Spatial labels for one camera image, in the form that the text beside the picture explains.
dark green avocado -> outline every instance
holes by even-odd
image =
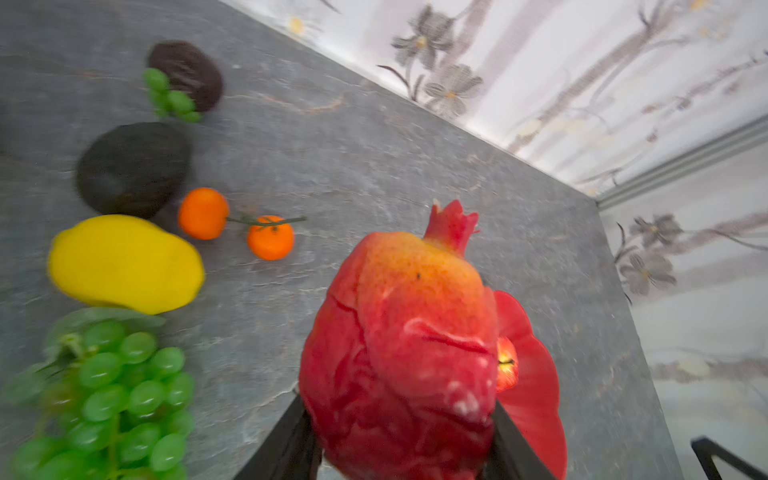
[[[190,167],[192,146],[159,122],[122,125],[101,135],[78,162],[78,193],[100,214],[151,218]]]

printed flower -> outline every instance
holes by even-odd
[[[641,217],[634,219],[635,225],[629,228],[631,233],[640,233],[643,235],[643,248],[648,248],[656,241],[663,245],[671,245],[677,240],[677,237],[683,233],[680,224],[675,221],[673,214],[654,215],[653,223],[648,223]]]
[[[424,85],[424,92],[434,97],[426,107],[441,117],[453,119],[467,111],[462,98],[477,95],[482,78],[473,77],[466,65],[451,65],[439,76],[437,82]]]
[[[630,265],[622,265],[619,272],[627,279],[632,293],[647,295],[651,284],[660,290],[677,284],[677,279],[670,275],[672,263],[658,253],[645,258],[633,253],[629,262]]]
[[[306,0],[273,0],[270,11],[278,27],[304,41],[313,43],[323,33],[317,12]]]
[[[414,35],[408,38],[394,37],[392,47],[398,49],[395,60],[405,64],[416,55],[427,70],[435,67],[435,57],[438,50],[448,50],[453,45],[453,18],[442,13],[433,12],[432,6],[427,5],[416,18],[408,22],[413,28]]]

floral wallpaper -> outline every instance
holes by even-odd
[[[768,113],[765,0],[224,0],[586,194]]]
[[[702,435],[768,472],[767,158],[762,144],[601,213],[687,480],[706,480]]]

gray marble surface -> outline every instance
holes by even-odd
[[[456,197],[480,213],[469,260],[520,299],[557,363],[568,477],[680,477],[594,202],[211,0],[0,3],[0,381],[79,307],[45,274],[53,236],[94,214],[75,194],[75,161],[106,130],[153,119],[141,72],[168,38],[201,47],[226,82],[189,128],[188,187],[217,188],[243,212],[309,218],[280,262],[257,260],[237,225],[195,242],[207,281],[163,334],[197,378],[192,478],[231,478],[285,409],[353,246],[374,230],[421,233],[432,198]],[[177,205],[156,217],[174,232]],[[2,407],[0,464],[35,418]]]

small green grape cluster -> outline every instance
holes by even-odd
[[[200,112],[195,111],[194,100],[187,94],[170,89],[168,75],[156,68],[148,68],[144,71],[144,83],[149,87],[149,99],[156,107],[154,113],[163,118],[173,113],[183,121],[197,123],[203,118]]]
[[[185,480],[186,410],[194,381],[184,352],[106,320],[65,342],[74,359],[40,395],[40,432],[14,455],[20,480]],[[60,435],[47,435],[57,417]]]

